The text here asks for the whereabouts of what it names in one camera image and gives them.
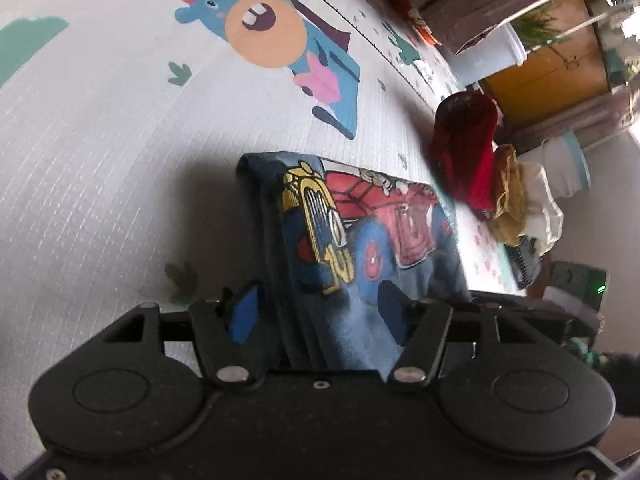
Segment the red cloth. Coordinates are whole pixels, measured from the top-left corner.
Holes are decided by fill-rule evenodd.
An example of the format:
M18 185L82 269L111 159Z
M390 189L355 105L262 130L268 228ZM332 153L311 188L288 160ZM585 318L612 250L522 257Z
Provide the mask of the red cloth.
M494 153L498 110L480 92L459 92L440 103L431 141L432 168L450 195L476 211L493 210Z

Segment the pile of clothes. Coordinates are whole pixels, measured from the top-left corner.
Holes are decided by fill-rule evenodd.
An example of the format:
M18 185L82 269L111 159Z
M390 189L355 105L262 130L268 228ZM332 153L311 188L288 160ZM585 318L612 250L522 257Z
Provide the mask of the pile of clothes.
M452 196L507 246L518 285L525 288L539 273L540 257L560 238L563 215L543 166L518 163L510 144L494 151L498 120L498 108L484 94L450 96L436 113L430 158Z

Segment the beige cloth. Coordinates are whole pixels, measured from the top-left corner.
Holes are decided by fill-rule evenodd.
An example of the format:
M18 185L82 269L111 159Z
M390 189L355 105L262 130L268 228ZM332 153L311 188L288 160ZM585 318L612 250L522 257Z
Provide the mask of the beige cloth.
M511 246L527 224L527 198L522 185L516 149L510 144L498 146L494 153L495 215L488 226L495 239Z
M560 239L564 214L551 194L545 168L535 162L518 166L527 195L527 223L522 234L536 239L534 248L542 256Z

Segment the plastic bucket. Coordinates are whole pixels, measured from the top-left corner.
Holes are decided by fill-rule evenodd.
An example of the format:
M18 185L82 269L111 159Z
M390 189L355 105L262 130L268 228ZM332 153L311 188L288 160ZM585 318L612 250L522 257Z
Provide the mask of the plastic bucket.
M449 64L460 83L468 86L510 66L522 65L526 60L524 45L507 23L463 50Z
M542 164L554 198L573 196L581 189L591 187L587 161L574 132L547 140L535 150L518 156L518 162Z

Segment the play mat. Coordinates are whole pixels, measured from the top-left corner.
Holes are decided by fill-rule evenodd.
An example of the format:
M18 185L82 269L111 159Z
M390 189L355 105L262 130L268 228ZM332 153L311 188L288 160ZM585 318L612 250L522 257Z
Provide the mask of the play mat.
M39 452L28 391L72 348L252 277L243 153L434 186L421 145L459 89L383 0L0 0L0 469ZM439 195L469 288L514 292Z

